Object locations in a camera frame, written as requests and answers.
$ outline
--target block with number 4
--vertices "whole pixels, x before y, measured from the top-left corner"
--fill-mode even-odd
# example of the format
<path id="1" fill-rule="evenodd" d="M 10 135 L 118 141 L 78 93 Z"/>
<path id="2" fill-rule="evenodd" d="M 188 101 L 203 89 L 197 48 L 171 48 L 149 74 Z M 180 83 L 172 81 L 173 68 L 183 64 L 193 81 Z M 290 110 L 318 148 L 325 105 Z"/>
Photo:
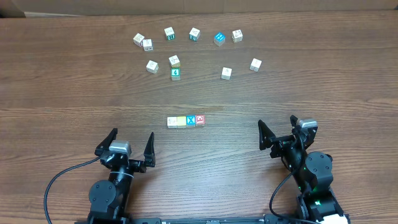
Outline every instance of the block with number 4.
<path id="1" fill-rule="evenodd" d="M 137 34 L 132 40 L 134 41 L 135 44 L 137 44 L 139 47 L 142 47 L 142 41 L 144 40 L 144 36 L 141 34 Z"/>
<path id="2" fill-rule="evenodd" d="M 177 128 L 186 128 L 187 127 L 187 117 L 179 116 L 177 117 Z"/>
<path id="3" fill-rule="evenodd" d="M 198 41 L 200 36 L 200 30 L 196 28 L 192 28 L 191 32 L 189 32 L 189 39 L 193 41 Z"/>
<path id="4" fill-rule="evenodd" d="M 261 61 L 254 58 L 253 61 L 251 62 L 250 70 L 258 72 L 260 69 L 260 65 L 261 65 Z"/>
<path id="5" fill-rule="evenodd" d="M 231 73 L 232 73 L 232 69 L 224 67 L 223 72 L 221 73 L 221 78 L 225 79 L 225 80 L 230 80 Z"/>
<path id="6" fill-rule="evenodd" d="M 222 33 L 218 33 L 217 35 L 214 36 L 214 43 L 221 47 L 223 43 L 225 42 L 225 35 Z"/>
<path id="7" fill-rule="evenodd" d="M 154 46 L 152 45 L 152 39 L 144 40 L 143 43 L 142 43 L 142 46 L 143 46 L 145 51 L 154 50 Z"/>
<path id="8" fill-rule="evenodd" d="M 164 32 L 166 33 L 167 40 L 174 40 L 175 34 L 174 34 L 173 27 L 164 29 Z"/>
<path id="9" fill-rule="evenodd" d="M 177 128 L 177 117 L 167 117 L 167 127 Z"/>
<path id="10" fill-rule="evenodd" d="M 181 66 L 180 60 L 178 59 L 178 57 L 176 55 L 174 55 L 173 57 L 169 57 L 169 61 L 170 61 L 172 68 L 178 68 L 179 66 Z"/>
<path id="11" fill-rule="evenodd" d="M 181 80 L 180 68 L 172 68 L 172 80 Z"/>
<path id="12" fill-rule="evenodd" d="M 205 115 L 196 115 L 195 117 L 195 126 L 203 127 L 205 125 Z"/>
<path id="13" fill-rule="evenodd" d="M 240 42 L 243 40 L 243 34 L 241 30 L 232 31 L 232 40 L 234 43 Z"/>
<path id="14" fill-rule="evenodd" d="M 187 128 L 194 128 L 195 127 L 195 115 L 187 115 Z"/>
<path id="15" fill-rule="evenodd" d="M 148 62 L 148 64 L 147 64 L 147 71 L 148 72 L 152 72 L 153 74 L 155 74 L 158 69 L 159 69 L 159 66 L 157 65 L 156 62 L 151 61 L 151 60 Z"/>

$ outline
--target block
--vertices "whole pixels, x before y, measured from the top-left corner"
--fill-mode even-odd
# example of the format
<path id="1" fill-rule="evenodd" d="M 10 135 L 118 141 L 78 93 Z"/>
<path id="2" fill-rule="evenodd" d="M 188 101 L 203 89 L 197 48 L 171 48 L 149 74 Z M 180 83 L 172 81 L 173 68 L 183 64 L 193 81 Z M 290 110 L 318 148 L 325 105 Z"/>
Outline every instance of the block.
<path id="1" fill-rule="evenodd" d="M 167 127 L 177 128 L 177 117 L 167 117 Z"/>
<path id="2" fill-rule="evenodd" d="M 195 117 L 195 126 L 196 127 L 204 127 L 205 125 L 205 115 L 196 115 Z"/>
<path id="3" fill-rule="evenodd" d="M 196 116 L 187 115 L 187 128 L 194 128 L 196 126 Z"/>
<path id="4" fill-rule="evenodd" d="M 152 39 L 143 40 L 142 47 L 145 51 L 154 50 L 154 46 L 152 45 Z"/>
<path id="5" fill-rule="evenodd" d="M 225 42 L 225 35 L 222 33 L 218 33 L 217 35 L 214 36 L 214 43 L 221 47 L 223 43 Z"/>
<path id="6" fill-rule="evenodd" d="M 159 66 L 157 65 L 156 62 L 151 61 L 151 60 L 148 62 L 148 64 L 147 64 L 147 71 L 148 72 L 152 72 L 153 74 L 155 74 L 158 69 L 159 69 Z"/>
<path id="7" fill-rule="evenodd" d="M 200 36 L 200 30 L 196 28 L 192 28 L 191 32 L 189 32 L 189 39 L 193 41 L 198 41 Z"/>
<path id="8" fill-rule="evenodd" d="M 243 34 L 241 30 L 232 31 L 232 40 L 234 43 L 240 42 L 243 40 Z"/>
<path id="9" fill-rule="evenodd" d="M 144 36 L 141 34 L 137 34 L 132 40 L 134 41 L 135 44 L 137 44 L 139 47 L 142 47 L 142 41 L 144 40 Z"/>
<path id="10" fill-rule="evenodd" d="M 172 68 L 172 80 L 181 80 L 180 68 Z"/>
<path id="11" fill-rule="evenodd" d="M 250 70 L 258 72 L 260 69 L 260 65 L 261 65 L 261 61 L 254 58 L 253 61 L 251 62 Z"/>
<path id="12" fill-rule="evenodd" d="M 173 27 L 169 27 L 169 28 L 164 29 L 164 32 L 166 33 L 166 39 L 167 40 L 174 40 L 175 34 L 174 34 Z"/>
<path id="13" fill-rule="evenodd" d="M 173 57 L 169 57 L 169 61 L 170 61 L 172 68 L 178 68 L 179 66 L 181 66 L 180 60 L 178 59 L 178 57 L 176 55 L 174 55 Z"/>
<path id="14" fill-rule="evenodd" d="M 186 128 L 187 127 L 187 117 L 179 116 L 177 117 L 177 128 Z"/>
<path id="15" fill-rule="evenodd" d="M 231 73 L 232 73 L 232 69 L 224 67 L 223 72 L 221 73 L 221 78 L 225 79 L 225 80 L 230 80 Z"/>

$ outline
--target wooden table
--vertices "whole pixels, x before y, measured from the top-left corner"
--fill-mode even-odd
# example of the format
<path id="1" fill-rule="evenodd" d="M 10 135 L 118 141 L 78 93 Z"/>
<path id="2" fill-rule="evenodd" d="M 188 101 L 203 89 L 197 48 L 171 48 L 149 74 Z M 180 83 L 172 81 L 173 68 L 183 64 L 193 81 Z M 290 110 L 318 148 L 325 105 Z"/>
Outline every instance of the wooden table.
<path id="1" fill-rule="evenodd" d="M 0 223 L 45 223 L 50 179 L 93 159 L 112 128 L 136 159 L 155 132 L 156 168 L 131 190 L 135 217 L 261 216 L 288 172 L 259 150 L 257 121 L 281 136 L 292 114 L 318 120 L 308 151 L 333 156 L 332 187 L 352 223 L 396 223 L 397 24 L 397 11 L 1 19 Z M 176 39 L 166 41 L 170 26 Z M 234 44 L 236 29 L 244 38 Z M 137 32 L 153 52 L 134 45 Z M 170 78 L 173 55 L 181 81 Z M 231 80 L 220 79 L 223 67 Z M 207 125 L 167 129 L 167 116 L 186 114 L 205 114 Z M 61 176 L 53 222 L 84 220 L 90 187 L 108 174 L 97 162 Z M 276 210 L 292 212 L 296 193 L 289 180 Z"/>

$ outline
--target wood grain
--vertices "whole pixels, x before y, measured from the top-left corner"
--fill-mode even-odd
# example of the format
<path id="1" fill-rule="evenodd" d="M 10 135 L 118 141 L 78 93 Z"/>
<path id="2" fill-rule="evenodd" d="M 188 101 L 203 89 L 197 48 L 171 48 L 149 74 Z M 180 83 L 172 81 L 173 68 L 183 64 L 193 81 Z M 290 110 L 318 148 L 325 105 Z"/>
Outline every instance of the wood grain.
<path id="1" fill-rule="evenodd" d="M 396 223 L 397 23 L 395 11 L 1 19 L 0 223 L 45 223 L 50 179 L 94 158 L 114 127 L 134 158 L 155 132 L 156 168 L 136 174 L 131 190 L 135 217 L 269 213 L 287 171 L 258 149 L 257 121 L 286 135 L 292 114 L 318 120 L 309 151 L 333 156 L 332 187 L 352 223 Z M 170 26 L 176 40 L 166 41 Z M 236 29 L 244 38 L 234 44 Z M 154 52 L 134 45 L 137 32 Z M 227 35 L 221 47 L 217 32 Z M 231 80 L 220 79 L 223 67 Z M 206 114 L 206 127 L 167 129 L 167 116 L 185 114 Z M 53 222 L 85 219 L 88 190 L 108 173 L 96 163 L 61 176 L 49 195 Z M 296 193 L 290 180 L 276 210 L 292 212 Z"/>

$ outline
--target yellow block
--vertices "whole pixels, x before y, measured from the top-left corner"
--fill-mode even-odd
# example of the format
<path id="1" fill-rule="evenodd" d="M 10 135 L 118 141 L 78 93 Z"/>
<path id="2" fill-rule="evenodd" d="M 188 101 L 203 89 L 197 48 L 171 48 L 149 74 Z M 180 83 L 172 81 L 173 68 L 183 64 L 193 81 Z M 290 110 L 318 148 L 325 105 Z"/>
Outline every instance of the yellow block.
<path id="1" fill-rule="evenodd" d="M 179 116 L 177 117 L 177 128 L 186 128 L 187 127 L 187 117 Z"/>

